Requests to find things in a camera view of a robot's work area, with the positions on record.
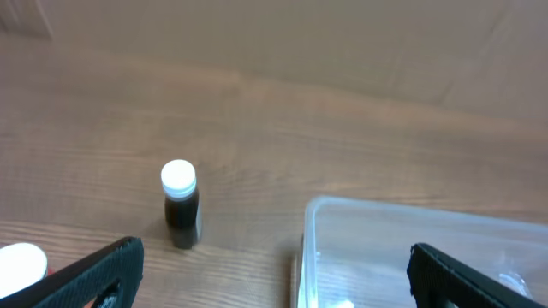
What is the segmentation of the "dark bottle white cap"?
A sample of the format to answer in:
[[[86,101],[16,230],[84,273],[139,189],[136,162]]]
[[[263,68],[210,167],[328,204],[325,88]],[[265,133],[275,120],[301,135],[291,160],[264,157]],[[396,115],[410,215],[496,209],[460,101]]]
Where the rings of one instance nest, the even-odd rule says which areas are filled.
[[[175,247],[190,250],[200,241],[200,192],[194,166],[187,160],[167,162],[161,169],[164,216]]]

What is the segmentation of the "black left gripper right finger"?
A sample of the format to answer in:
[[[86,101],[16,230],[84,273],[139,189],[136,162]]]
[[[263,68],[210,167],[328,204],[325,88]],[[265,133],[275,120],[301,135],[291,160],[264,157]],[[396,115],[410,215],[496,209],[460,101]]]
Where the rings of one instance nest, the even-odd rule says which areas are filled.
[[[543,307],[427,243],[410,252],[407,276],[418,308]]]

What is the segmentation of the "orange Redoxon tube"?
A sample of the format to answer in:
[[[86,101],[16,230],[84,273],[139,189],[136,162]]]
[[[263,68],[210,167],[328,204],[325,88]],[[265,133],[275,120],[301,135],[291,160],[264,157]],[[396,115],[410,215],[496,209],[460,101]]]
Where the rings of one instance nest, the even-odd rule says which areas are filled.
[[[1,248],[1,298],[21,291],[51,273],[44,250],[31,243],[15,243]]]

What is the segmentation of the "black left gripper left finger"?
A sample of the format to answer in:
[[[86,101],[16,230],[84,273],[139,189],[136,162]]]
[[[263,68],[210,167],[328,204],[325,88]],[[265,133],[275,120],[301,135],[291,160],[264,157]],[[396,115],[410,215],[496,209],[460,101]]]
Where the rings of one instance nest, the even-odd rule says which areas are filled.
[[[144,246],[123,237],[1,300],[2,307],[130,307],[143,277]]]

